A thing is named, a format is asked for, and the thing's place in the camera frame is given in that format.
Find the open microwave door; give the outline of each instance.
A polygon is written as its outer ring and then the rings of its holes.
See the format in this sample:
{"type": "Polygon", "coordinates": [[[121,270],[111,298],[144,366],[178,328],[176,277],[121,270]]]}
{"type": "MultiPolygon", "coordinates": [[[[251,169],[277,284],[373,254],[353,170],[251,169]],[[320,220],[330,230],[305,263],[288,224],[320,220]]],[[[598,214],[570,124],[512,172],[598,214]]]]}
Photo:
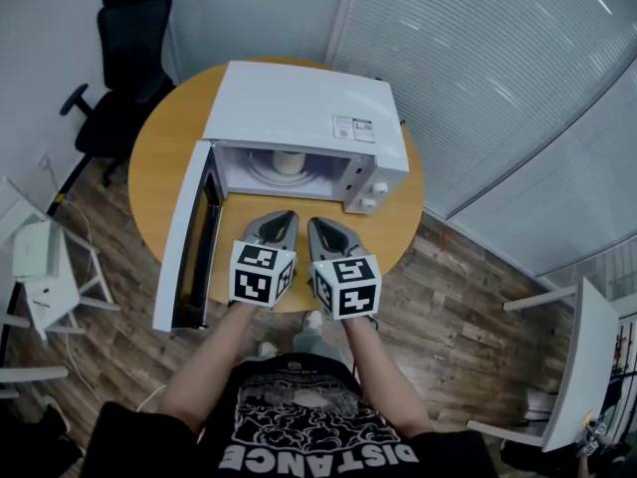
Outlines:
{"type": "Polygon", "coordinates": [[[197,141],[181,183],[161,263],[152,319],[156,330],[205,327],[222,214],[217,187],[213,147],[207,140],[197,141]]]}

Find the microwave label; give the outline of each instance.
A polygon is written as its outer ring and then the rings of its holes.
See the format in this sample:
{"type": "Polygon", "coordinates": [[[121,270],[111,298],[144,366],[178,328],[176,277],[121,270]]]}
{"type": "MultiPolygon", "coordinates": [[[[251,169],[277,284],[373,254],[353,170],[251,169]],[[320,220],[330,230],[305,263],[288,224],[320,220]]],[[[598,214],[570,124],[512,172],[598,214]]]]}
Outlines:
{"type": "Polygon", "coordinates": [[[376,142],[374,138],[374,126],[371,120],[354,119],[354,139],[358,141],[376,142]]]}
{"type": "Polygon", "coordinates": [[[354,139],[354,119],[341,116],[331,117],[334,126],[334,138],[354,139]]]}
{"type": "Polygon", "coordinates": [[[353,119],[352,117],[332,116],[334,138],[356,139],[358,141],[376,142],[374,126],[371,120],[353,119]]]}

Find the office chair armrest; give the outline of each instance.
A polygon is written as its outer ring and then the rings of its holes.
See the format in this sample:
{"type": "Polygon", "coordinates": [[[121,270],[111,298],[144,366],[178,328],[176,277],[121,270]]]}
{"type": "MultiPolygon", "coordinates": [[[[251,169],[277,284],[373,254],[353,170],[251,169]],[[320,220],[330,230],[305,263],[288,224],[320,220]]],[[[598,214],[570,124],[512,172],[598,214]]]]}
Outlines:
{"type": "Polygon", "coordinates": [[[148,103],[166,82],[170,82],[170,78],[165,73],[161,72],[153,75],[137,94],[135,103],[137,105],[148,103]]]}
{"type": "Polygon", "coordinates": [[[93,109],[82,97],[82,94],[88,87],[89,84],[82,84],[74,90],[74,92],[69,96],[67,101],[62,105],[62,108],[60,109],[61,116],[65,116],[74,105],[77,106],[87,117],[93,112],[93,109]]]}

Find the microwave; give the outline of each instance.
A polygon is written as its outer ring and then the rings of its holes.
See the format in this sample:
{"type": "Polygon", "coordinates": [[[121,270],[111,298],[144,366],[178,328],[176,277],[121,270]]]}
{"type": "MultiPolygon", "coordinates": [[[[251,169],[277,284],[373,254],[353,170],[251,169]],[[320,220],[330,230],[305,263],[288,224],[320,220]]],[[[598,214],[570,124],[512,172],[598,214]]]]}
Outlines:
{"type": "Polygon", "coordinates": [[[230,62],[182,181],[153,327],[205,326],[216,235],[230,193],[331,200],[344,212],[372,214],[408,172],[389,84],[230,62]]]}

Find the round wooden table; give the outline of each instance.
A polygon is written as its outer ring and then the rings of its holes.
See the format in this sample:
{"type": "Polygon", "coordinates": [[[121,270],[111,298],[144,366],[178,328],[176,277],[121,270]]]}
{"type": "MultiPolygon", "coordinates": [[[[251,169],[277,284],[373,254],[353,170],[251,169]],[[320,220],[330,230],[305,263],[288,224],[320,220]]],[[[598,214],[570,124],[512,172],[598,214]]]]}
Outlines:
{"type": "MultiPolygon", "coordinates": [[[[255,61],[330,69],[316,62],[296,59],[264,58],[255,61]]],[[[216,66],[177,87],[154,110],[135,143],[128,173],[130,207],[141,237],[160,261],[192,148],[203,135],[225,72],[226,65],[216,66]]],[[[299,214],[301,221],[297,239],[297,277],[277,304],[277,312],[298,312],[319,307],[319,301],[313,297],[308,285],[308,220],[311,217],[329,218],[357,232],[363,245],[376,255],[381,273],[389,271],[409,247],[420,221],[424,201],[424,180],[418,151],[405,125],[402,130],[409,156],[409,174],[372,215],[345,214],[340,202],[230,194],[223,202],[223,217],[210,283],[212,299],[220,303],[228,302],[233,241],[241,239],[246,226],[253,219],[279,210],[293,210],[299,214]]]]}

